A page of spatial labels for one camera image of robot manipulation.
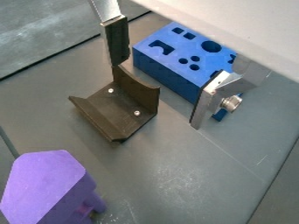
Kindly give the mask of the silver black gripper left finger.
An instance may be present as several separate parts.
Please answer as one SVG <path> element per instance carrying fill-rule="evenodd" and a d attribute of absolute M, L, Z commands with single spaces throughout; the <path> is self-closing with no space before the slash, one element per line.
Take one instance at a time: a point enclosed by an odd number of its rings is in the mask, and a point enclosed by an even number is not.
<path fill-rule="evenodd" d="M 120 65 L 129 57 L 127 17 L 121 14 L 117 0 L 88 0 L 107 40 L 111 66 Z"/>

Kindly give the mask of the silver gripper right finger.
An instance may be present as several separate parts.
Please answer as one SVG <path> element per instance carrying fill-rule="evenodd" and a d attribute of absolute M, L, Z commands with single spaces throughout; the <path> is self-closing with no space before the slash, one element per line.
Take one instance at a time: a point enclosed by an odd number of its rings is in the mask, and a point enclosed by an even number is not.
<path fill-rule="evenodd" d="M 197 130 L 205 115 L 217 113 L 220 109 L 232 113 L 242 103 L 239 94 L 258 87 L 270 73 L 270 68 L 239 54 L 232 63 L 232 72 L 220 70 L 201 88 L 191 112 L 191 126 Z"/>

